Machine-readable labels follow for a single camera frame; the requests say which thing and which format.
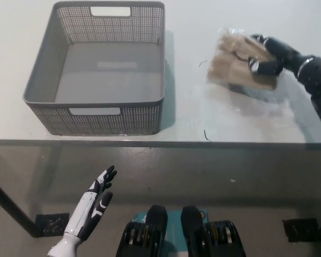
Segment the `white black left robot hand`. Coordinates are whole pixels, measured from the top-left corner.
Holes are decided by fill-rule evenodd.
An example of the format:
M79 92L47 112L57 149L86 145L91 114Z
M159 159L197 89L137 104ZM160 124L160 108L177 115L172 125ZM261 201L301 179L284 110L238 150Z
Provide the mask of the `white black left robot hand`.
M113 193L104 192L112 184L117 171L114 166L105 169L82 195L70 220L65 228L65 233L86 241L98 225Z

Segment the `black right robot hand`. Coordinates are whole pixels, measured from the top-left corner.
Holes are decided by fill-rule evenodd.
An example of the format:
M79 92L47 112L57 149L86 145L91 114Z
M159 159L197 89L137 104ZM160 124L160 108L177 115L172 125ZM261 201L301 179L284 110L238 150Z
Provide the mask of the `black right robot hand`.
M291 71L295 77L299 76L301 66L310 57L304 56L288 44L273 37L261 34L253 34L251 38L256 40L274 57L273 61L258 61L255 57L249 57L248 66L253 74L278 75L283 69Z

